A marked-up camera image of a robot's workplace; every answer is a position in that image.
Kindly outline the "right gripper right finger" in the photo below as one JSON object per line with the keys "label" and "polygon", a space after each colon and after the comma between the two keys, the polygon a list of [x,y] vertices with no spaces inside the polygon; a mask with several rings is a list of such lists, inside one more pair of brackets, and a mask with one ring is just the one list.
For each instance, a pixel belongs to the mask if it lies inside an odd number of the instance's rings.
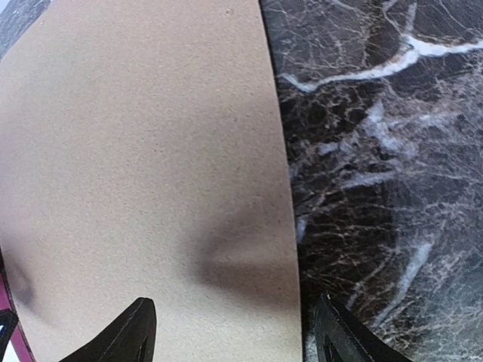
{"label": "right gripper right finger", "polygon": [[411,362],[328,293],[321,294],[315,310],[314,335],[317,357],[322,362]]}

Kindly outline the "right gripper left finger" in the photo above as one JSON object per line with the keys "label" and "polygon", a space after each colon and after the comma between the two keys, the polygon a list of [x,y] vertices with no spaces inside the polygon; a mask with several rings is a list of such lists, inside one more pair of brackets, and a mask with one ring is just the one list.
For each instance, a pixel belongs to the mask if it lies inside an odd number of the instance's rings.
{"label": "right gripper left finger", "polygon": [[140,297],[89,343],[61,362],[152,362],[156,327],[153,300]]}

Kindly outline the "brown cardboard backing board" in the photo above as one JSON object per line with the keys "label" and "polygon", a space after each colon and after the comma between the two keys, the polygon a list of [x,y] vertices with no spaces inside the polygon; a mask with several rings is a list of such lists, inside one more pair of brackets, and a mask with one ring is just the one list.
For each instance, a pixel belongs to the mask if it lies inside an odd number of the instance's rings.
{"label": "brown cardboard backing board", "polygon": [[1,62],[1,246],[39,361],[138,297],[156,361],[301,360],[258,2],[55,1]]}

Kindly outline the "pink wooden picture frame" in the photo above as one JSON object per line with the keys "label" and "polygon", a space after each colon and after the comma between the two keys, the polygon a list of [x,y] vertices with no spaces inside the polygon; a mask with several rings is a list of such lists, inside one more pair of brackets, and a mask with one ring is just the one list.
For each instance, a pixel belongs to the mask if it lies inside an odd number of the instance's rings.
{"label": "pink wooden picture frame", "polygon": [[18,318],[3,257],[1,257],[1,361],[35,361]]}

